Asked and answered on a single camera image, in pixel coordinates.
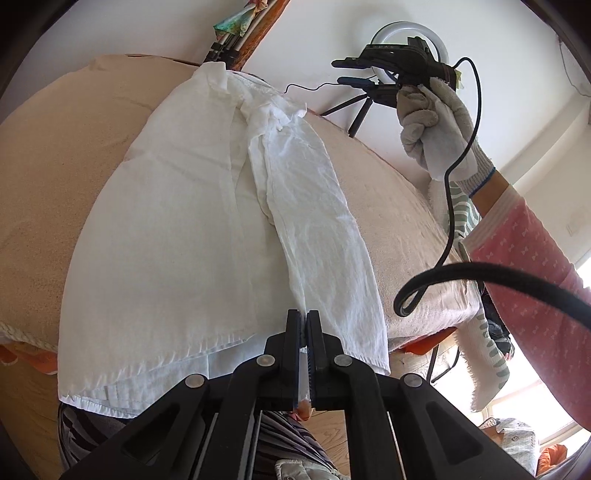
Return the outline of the right gloved hand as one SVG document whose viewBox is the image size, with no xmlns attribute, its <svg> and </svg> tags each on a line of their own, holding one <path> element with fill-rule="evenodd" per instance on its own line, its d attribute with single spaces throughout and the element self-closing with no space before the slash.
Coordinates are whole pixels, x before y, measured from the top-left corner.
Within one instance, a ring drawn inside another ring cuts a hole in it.
<svg viewBox="0 0 591 480">
<path fill-rule="evenodd" d="M 432 179 L 442 181 L 462 154 L 450 180 L 466 195 L 473 196 L 492 177 L 496 167 L 472 138 L 468 109 L 445 82 L 432 78 L 428 87 L 405 86 L 397 102 L 404 150 Z"/>
</svg>

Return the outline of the right forearm pink sleeve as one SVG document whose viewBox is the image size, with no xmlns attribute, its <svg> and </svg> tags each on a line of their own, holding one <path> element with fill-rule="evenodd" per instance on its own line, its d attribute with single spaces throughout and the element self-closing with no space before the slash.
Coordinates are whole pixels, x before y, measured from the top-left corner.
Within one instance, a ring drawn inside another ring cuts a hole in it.
<svg viewBox="0 0 591 480">
<path fill-rule="evenodd" d="M 526 201 L 499 173 L 472 196 L 482 219 L 465 239 L 492 300 L 564 410 L 590 426 L 590 291 Z"/>
</svg>

